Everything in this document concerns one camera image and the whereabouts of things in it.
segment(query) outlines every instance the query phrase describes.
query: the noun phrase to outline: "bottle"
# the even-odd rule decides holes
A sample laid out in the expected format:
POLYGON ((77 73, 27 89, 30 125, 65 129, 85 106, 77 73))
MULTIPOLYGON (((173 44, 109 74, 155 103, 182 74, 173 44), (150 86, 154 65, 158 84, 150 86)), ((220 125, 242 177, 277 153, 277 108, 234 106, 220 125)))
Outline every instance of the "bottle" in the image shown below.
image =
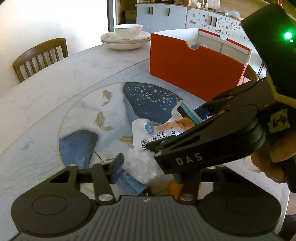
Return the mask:
POLYGON ((208 3, 208 9, 209 10, 212 10, 213 9, 214 0, 207 0, 207 3, 208 3))

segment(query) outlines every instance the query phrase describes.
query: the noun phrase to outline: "white cabinet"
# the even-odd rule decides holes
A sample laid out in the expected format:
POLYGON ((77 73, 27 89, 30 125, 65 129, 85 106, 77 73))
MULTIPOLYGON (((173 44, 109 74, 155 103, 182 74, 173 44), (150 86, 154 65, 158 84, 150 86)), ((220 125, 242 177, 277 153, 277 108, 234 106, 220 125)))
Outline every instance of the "white cabinet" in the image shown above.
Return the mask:
POLYGON ((240 21, 216 13, 214 16, 213 33, 219 34, 224 40, 228 38, 239 42, 242 35, 242 27, 240 21))
POLYGON ((137 4, 137 24, 154 33, 185 28, 187 7, 173 4, 137 4))
POLYGON ((166 4, 154 4, 151 14, 150 33, 166 30, 168 18, 168 6, 166 4))
POLYGON ((143 25, 142 30, 150 33, 153 4, 137 4, 137 24, 143 25))
POLYGON ((214 12, 188 8, 186 28, 201 28, 213 32, 214 12))
POLYGON ((166 30, 185 28, 187 7, 167 5, 166 30))

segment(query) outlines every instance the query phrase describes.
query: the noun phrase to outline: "wooden chair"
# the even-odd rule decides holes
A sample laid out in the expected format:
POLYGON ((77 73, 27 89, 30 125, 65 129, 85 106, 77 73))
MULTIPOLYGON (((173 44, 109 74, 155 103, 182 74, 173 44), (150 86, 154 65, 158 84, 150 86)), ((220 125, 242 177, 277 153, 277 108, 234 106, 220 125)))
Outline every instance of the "wooden chair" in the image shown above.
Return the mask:
POLYGON ((24 69, 25 69, 28 77, 31 77, 31 73, 32 73, 32 75, 37 73, 34 63, 33 63, 34 58, 36 60, 36 61, 34 60, 34 62, 37 63, 39 71, 43 69, 41 66, 40 60, 38 58, 38 55, 40 55, 40 54, 42 55, 42 59, 44 62, 44 68, 46 68, 48 65, 51 65, 54 63, 54 58, 52 57, 50 50, 54 49, 56 60, 59 61, 59 54, 57 51, 57 47, 62 48, 62 53, 63 53, 64 58, 68 57, 66 39, 64 39, 64 38, 48 40, 44 43, 41 43, 41 44, 29 49, 28 51, 23 53, 20 57, 18 57, 17 60, 13 63, 13 68, 15 70, 15 73, 16 73, 19 81, 23 82, 25 80, 25 78, 21 72, 21 69, 20 69, 20 67, 22 65, 24 65, 24 69), (49 64, 47 63, 46 57, 44 55, 45 52, 48 53, 49 60, 50 60, 49 64), (30 73, 28 66, 26 64, 28 61, 30 62, 30 65, 31 65, 31 73, 30 73))

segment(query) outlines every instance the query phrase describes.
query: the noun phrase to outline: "white plate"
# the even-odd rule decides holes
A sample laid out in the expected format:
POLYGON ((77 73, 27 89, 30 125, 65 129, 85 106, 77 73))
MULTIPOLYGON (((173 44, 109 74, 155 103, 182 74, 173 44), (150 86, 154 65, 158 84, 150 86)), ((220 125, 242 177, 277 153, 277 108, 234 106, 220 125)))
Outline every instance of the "white plate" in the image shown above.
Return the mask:
POLYGON ((127 49, 137 49, 140 47, 143 47, 146 43, 149 41, 142 42, 142 43, 136 43, 136 44, 108 44, 108 43, 103 43, 107 48, 111 49, 120 49, 120 50, 127 50, 127 49))
POLYGON ((151 38, 142 39, 142 40, 135 40, 135 41, 133 41, 133 42, 108 43, 108 42, 105 42, 105 41, 103 41, 103 40, 101 40, 101 42, 102 42, 103 44, 138 44, 138 43, 148 42, 148 41, 150 41, 150 40, 151 40, 151 38))
POLYGON ((122 39, 118 37, 115 32, 110 32, 110 33, 103 34, 101 36, 101 40, 103 40, 105 43, 121 43, 121 42, 133 42, 137 40, 144 40, 150 37, 151 37, 150 33, 141 31, 140 34, 133 39, 122 39))

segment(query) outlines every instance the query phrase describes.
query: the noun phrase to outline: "cardboard box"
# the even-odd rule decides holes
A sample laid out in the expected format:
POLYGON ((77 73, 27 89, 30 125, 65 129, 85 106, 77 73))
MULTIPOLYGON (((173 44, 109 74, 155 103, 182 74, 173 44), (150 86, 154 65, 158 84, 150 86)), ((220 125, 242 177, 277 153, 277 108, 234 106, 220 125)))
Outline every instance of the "cardboard box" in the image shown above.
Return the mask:
POLYGON ((251 50, 197 28, 151 34, 150 74, 205 101, 242 83, 251 50), (192 49, 191 46, 206 43, 192 49))

